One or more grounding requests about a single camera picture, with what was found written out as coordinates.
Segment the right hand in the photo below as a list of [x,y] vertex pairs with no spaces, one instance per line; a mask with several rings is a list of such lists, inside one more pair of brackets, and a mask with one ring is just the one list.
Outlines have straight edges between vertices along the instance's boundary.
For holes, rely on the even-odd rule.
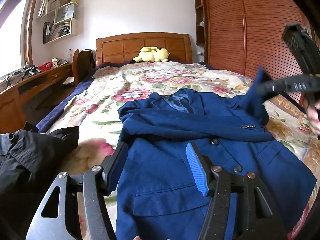
[[319,101],[317,101],[314,106],[310,106],[308,100],[304,99],[303,107],[306,110],[306,116],[310,123],[310,129],[315,135],[319,136],[320,135]]

